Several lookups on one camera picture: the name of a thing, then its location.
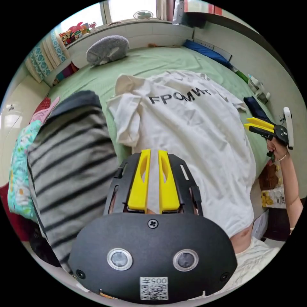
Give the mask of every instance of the hand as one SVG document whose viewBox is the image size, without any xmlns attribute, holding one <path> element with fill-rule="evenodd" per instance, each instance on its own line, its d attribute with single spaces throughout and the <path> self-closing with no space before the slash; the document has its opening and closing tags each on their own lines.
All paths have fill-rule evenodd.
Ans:
<svg viewBox="0 0 307 307">
<path fill-rule="evenodd" d="M 287 147 L 281 145 L 276 138 L 273 138 L 271 141 L 267 140 L 266 143 L 268 150 L 273 151 L 275 158 L 278 160 L 284 157 L 288 152 Z"/>
</svg>

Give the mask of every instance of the camera lens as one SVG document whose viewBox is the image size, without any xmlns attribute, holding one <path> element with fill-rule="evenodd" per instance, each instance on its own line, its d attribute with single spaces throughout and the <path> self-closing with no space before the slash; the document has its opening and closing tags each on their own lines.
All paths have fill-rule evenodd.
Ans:
<svg viewBox="0 0 307 307">
<path fill-rule="evenodd" d="M 131 254 L 122 248 L 114 248 L 108 252 L 107 261 L 115 270 L 124 271 L 132 266 Z"/>
<path fill-rule="evenodd" d="M 196 252 L 191 249 L 183 249 L 174 256 L 173 265 L 178 271 L 187 272 L 197 266 L 198 259 Z"/>
</svg>

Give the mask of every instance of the white t-shirt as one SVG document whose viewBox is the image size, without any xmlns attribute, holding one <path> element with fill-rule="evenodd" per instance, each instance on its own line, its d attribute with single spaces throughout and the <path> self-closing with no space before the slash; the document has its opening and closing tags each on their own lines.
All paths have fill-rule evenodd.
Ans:
<svg viewBox="0 0 307 307">
<path fill-rule="evenodd" d="M 256 162 L 237 110 L 242 101 L 190 71 L 147 79 L 121 75 L 115 95 L 108 108 L 118 143 L 132 153 L 150 148 L 183 159 L 200 188 L 204 216 L 229 237 L 250 226 Z M 150 178 L 158 183 L 157 172 Z M 147 200 L 147 207 L 158 213 L 154 203 Z"/>
</svg>

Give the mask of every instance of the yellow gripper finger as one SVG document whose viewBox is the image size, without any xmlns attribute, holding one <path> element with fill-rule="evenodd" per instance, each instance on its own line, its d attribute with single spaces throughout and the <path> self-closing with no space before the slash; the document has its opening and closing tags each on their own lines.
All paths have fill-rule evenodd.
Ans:
<svg viewBox="0 0 307 307">
<path fill-rule="evenodd" d="M 274 130 L 274 125 L 266 122 L 266 121 L 263 121 L 259 118 L 256 118 L 256 117 L 250 117 L 250 118 L 247 118 L 247 121 L 251 124 L 254 124 L 254 125 L 257 125 L 259 126 L 259 128 L 261 129 L 271 129 L 271 130 Z"/>
<path fill-rule="evenodd" d="M 147 211 L 150 149 L 142 150 L 128 200 L 130 210 Z"/>
<path fill-rule="evenodd" d="M 250 127 L 255 127 L 255 128 L 266 130 L 266 131 L 274 134 L 274 129 L 269 129 L 269 128 L 264 127 L 264 126 L 258 126 L 258 125 L 254 125 L 254 124 L 244 124 L 244 127 L 247 128 L 248 130 L 249 130 Z"/>
<path fill-rule="evenodd" d="M 179 209 L 179 198 L 169 163 L 167 151 L 158 151 L 159 159 L 159 201 L 160 214 L 164 211 L 176 211 Z"/>
</svg>

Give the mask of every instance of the curtain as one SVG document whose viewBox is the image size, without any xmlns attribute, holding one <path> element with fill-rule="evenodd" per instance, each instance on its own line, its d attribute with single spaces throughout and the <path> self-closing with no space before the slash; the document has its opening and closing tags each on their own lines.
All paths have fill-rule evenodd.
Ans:
<svg viewBox="0 0 307 307">
<path fill-rule="evenodd" d="M 168 0 L 158 0 L 157 7 L 160 9 L 161 20 L 168 20 Z"/>
<path fill-rule="evenodd" d="M 40 83 L 68 58 L 69 52 L 57 31 L 53 29 L 32 49 L 25 64 L 33 78 Z"/>
</svg>

